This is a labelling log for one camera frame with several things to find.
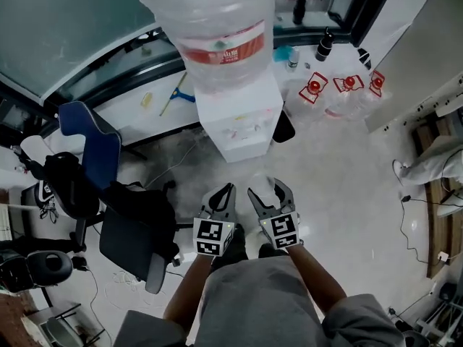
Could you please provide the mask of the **black office chair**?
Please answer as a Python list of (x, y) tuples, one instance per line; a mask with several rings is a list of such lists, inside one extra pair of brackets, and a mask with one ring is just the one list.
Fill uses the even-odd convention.
[(85, 168), (64, 152), (46, 156), (42, 172), (63, 211), (77, 221), (77, 243), (85, 243), (87, 227), (101, 223), (101, 254), (157, 294), (168, 264), (179, 254), (177, 221), (167, 197), (176, 183), (168, 181), (156, 190), (138, 182), (122, 184), (116, 180), (117, 168), (108, 163)]

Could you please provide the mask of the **clear plastic cup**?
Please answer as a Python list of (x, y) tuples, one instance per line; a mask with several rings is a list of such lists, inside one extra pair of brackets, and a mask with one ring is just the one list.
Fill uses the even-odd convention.
[(275, 179), (266, 173), (258, 172), (250, 180), (251, 190), (266, 206), (277, 206), (279, 199), (274, 191)]

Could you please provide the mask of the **person's gray clothing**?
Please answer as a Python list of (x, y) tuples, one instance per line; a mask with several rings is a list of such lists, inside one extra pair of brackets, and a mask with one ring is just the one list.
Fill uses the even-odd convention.
[(114, 347), (405, 347), (405, 340), (371, 294), (347, 295), (324, 315), (288, 255), (209, 273), (188, 336), (163, 316), (129, 311)]

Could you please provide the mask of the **person's right shoe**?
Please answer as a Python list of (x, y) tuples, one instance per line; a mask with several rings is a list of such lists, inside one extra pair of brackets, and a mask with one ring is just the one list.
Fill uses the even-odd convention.
[(258, 258), (288, 256), (289, 254), (283, 249), (275, 249), (271, 244), (262, 244), (258, 251)]

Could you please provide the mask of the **pale locker cabinet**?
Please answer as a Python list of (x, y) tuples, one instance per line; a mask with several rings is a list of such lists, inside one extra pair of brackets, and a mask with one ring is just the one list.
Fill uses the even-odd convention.
[(463, 0), (387, 0), (361, 46), (391, 94), (368, 130), (421, 116), (463, 76)]

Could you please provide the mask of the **large clear water bottle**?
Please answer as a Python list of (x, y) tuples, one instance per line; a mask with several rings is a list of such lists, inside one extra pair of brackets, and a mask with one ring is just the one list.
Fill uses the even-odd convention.
[(139, 0), (180, 53), (196, 88), (241, 87), (271, 62), (275, 0)]

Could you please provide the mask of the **clear plastic drink bottle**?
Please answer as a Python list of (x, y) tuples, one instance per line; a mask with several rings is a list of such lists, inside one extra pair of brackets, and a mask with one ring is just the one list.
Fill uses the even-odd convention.
[(292, 48), (289, 53), (286, 69), (288, 72), (294, 72), (299, 64), (300, 52), (297, 48)]

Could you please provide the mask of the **blue office chair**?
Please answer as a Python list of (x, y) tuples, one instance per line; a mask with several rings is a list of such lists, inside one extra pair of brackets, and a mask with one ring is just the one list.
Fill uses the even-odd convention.
[(112, 125), (85, 103), (72, 101), (59, 107), (59, 126), (66, 137), (85, 138), (82, 167), (97, 189), (104, 190), (116, 181), (122, 138)]

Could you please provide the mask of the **white office chair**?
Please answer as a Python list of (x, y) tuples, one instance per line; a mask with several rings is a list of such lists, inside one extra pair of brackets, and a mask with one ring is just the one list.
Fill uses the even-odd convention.
[(46, 144), (39, 135), (26, 137), (20, 144), (25, 154), (25, 165), (37, 180), (44, 180), (46, 175), (44, 166), (48, 156), (55, 155), (55, 152)]

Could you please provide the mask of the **clear jug with red cap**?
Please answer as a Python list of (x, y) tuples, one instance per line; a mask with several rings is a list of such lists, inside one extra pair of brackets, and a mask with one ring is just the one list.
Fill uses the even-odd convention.
[(364, 89), (365, 84), (358, 74), (334, 77), (328, 90), (325, 114), (335, 119), (349, 117)]
[(359, 100), (359, 118), (367, 118), (384, 100), (385, 77), (378, 71), (373, 70)]
[(313, 121), (323, 114), (328, 96), (328, 79), (320, 72), (313, 72), (307, 79), (289, 80), (284, 89), (284, 107), (291, 119)]

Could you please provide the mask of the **wooden platform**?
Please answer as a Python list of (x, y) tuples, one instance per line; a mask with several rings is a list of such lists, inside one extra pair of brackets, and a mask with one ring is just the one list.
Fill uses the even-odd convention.
[[(412, 132), (415, 149), (420, 157), (430, 151), (433, 142), (440, 136), (451, 134), (451, 124), (445, 118), (429, 116), (425, 123)], [(426, 276), (434, 278), (443, 268), (444, 262), (438, 259), (440, 252), (450, 257), (457, 255), (463, 245), (463, 213), (457, 212), (446, 217), (438, 217), (438, 204), (443, 202), (449, 192), (462, 185), (455, 179), (443, 179), (425, 184), (425, 200), (428, 211), (428, 268)]]

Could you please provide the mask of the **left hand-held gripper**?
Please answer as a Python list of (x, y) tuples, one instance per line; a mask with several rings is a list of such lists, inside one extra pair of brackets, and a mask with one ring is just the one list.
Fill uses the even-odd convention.
[(197, 254), (221, 257), (236, 228), (237, 189), (232, 183), (213, 188), (203, 196), (200, 213), (193, 220), (193, 243)]

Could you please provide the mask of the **person's right forearm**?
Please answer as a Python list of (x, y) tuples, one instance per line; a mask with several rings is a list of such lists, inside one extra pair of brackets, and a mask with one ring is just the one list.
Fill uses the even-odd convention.
[(286, 250), (315, 304), (324, 315), (327, 315), (334, 306), (347, 297), (336, 279), (303, 245), (294, 245)]

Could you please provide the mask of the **black slim bottle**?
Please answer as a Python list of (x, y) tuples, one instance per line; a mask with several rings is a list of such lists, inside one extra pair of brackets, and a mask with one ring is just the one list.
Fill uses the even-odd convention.
[(292, 22), (296, 26), (302, 26), (306, 12), (306, 0), (295, 0)]

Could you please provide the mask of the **blue window squeegee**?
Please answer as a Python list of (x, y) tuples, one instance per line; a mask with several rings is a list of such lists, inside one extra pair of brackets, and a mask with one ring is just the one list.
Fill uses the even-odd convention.
[(174, 88), (174, 90), (172, 91), (169, 99), (167, 100), (167, 102), (165, 103), (165, 105), (163, 106), (163, 108), (161, 109), (161, 112), (159, 114), (159, 116), (163, 116), (163, 114), (166, 112), (166, 109), (169, 107), (169, 104), (170, 102), (172, 102), (174, 99), (177, 99), (177, 98), (181, 98), (183, 100), (186, 100), (190, 103), (195, 103), (195, 96), (194, 95), (190, 95), (190, 94), (187, 94), (185, 92), (182, 92), (182, 85), (184, 83), (184, 81), (187, 79), (187, 73), (185, 72), (182, 77), (180, 78), (180, 81), (177, 83), (177, 86)]

